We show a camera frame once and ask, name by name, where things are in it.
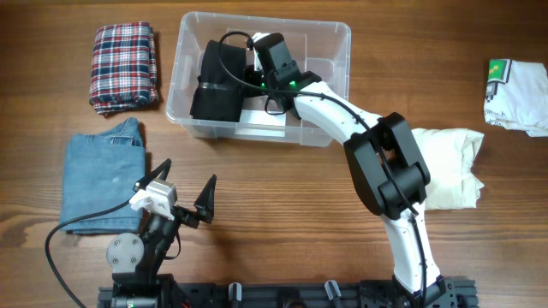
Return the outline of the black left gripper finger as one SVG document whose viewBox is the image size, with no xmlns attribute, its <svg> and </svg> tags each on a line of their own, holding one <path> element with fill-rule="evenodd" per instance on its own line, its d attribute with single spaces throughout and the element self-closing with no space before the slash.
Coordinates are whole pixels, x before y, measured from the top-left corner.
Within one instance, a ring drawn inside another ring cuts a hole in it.
<svg viewBox="0 0 548 308">
<path fill-rule="evenodd" d="M 212 175 L 194 202 L 195 215 L 202 222 L 211 223 L 213 221 L 216 182 L 217 176 Z"/>
<path fill-rule="evenodd" d="M 135 182 L 133 190 L 138 192 L 140 189 L 145 189 L 149 183 L 155 179 L 160 179 L 165 181 L 170 172 L 170 166 L 172 161 L 167 158 L 163 161 L 158 167 L 151 171 L 148 175 L 143 176 L 138 181 Z"/>
</svg>

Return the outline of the blue denim jeans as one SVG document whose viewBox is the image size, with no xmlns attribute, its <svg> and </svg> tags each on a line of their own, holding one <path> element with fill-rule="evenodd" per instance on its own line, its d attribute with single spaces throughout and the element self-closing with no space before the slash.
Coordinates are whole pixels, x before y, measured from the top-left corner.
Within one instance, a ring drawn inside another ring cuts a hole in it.
<svg viewBox="0 0 548 308">
<path fill-rule="evenodd" d="M 60 222 L 130 199 L 145 166 L 146 151 L 135 118 L 103 133 L 75 134 L 65 147 Z"/>
</svg>

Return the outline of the clear plastic storage bin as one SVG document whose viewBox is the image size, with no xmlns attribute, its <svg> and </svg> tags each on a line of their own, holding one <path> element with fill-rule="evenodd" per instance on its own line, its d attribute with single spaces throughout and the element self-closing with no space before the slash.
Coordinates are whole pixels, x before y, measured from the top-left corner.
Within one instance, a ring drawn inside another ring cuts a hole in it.
<svg viewBox="0 0 548 308">
<path fill-rule="evenodd" d="M 247 98 L 240 120 L 207 121 L 190 114 L 198 86 L 202 57 L 207 43 L 231 33 L 226 44 L 242 47 L 245 39 L 239 32 L 281 33 L 300 70 L 312 71 L 341 98 L 348 98 L 351 59 L 351 30 L 342 22 L 277 19 L 246 15 L 190 12 L 182 17 L 166 117 L 185 128 L 195 138 L 232 138 L 255 141 L 296 143 L 325 147 L 332 138 L 309 121 L 290 113 L 273 115 L 275 104 L 264 98 Z"/>
</svg>

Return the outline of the black garment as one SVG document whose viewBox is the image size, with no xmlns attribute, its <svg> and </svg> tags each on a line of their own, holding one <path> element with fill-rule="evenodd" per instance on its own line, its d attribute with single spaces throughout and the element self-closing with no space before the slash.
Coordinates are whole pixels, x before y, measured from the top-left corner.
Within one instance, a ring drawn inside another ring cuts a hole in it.
<svg viewBox="0 0 548 308">
<path fill-rule="evenodd" d="M 235 77 L 244 79 L 246 51 L 223 44 L 219 53 L 219 43 L 210 40 L 202 58 L 190 115 L 194 119 L 238 122 L 245 97 L 243 85 L 225 72 L 220 60 Z"/>
</svg>

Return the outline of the cream cloth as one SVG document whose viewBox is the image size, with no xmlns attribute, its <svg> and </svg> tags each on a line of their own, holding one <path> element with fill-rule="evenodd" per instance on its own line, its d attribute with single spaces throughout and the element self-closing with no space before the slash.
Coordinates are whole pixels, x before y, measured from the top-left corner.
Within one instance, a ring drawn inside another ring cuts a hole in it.
<svg viewBox="0 0 548 308">
<path fill-rule="evenodd" d="M 472 167 L 484 134 L 466 128 L 412 131 L 431 175 L 426 186 L 428 210 L 461 210 L 476 206 L 484 184 Z"/>
</svg>

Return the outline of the white printed t-shirt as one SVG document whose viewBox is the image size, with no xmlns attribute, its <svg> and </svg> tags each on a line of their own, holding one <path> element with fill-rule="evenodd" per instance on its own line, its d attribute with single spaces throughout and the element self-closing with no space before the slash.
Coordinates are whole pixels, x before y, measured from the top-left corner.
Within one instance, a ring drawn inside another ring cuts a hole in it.
<svg viewBox="0 0 548 308">
<path fill-rule="evenodd" d="M 539 62 L 491 59 L 484 119 L 492 126 L 519 130 L 530 137 L 547 135 L 547 70 Z"/>
</svg>

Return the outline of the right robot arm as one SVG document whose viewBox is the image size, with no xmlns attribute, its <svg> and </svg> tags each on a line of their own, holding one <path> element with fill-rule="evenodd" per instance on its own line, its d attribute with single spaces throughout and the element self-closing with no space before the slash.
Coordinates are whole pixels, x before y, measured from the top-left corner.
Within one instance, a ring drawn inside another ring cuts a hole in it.
<svg viewBox="0 0 548 308">
<path fill-rule="evenodd" d="M 456 285 L 442 276 L 429 245 L 424 202 L 431 176 L 406 120 L 398 113 L 369 114 L 316 74 L 301 72 L 281 33 L 256 33 L 247 47 L 262 74 L 251 87 L 343 146 L 360 201 L 383 221 L 397 305 L 457 307 Z"/>
</svg>

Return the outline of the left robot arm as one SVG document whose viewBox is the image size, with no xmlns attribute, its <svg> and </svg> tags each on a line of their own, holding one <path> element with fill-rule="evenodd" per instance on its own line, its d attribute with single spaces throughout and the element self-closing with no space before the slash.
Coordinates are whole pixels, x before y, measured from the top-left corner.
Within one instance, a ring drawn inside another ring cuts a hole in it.
<svg viewBox="0 0 548 308">
<path fill-rule="evenodd" d="M 111 267 L 113 287 L 101 289 L 98 307 L 190 307 L 191 299 L 178 287 L 172 274 L 158 271 L 165 260 L 171 259 L 168 250 L 179 243 L 179 228 L 197 228 L 201 222 L 214 218 L 214 196 L 217 177 L 212 175 L 194 209 L 176 205 L 174 184 L 167 181 L 171 160 L 135 182 L 134 196 L 128 201 L 132 210 L 148 213 L 145 226 L 139 233 L 117 235 L 106 252 Z"/>
</svg>

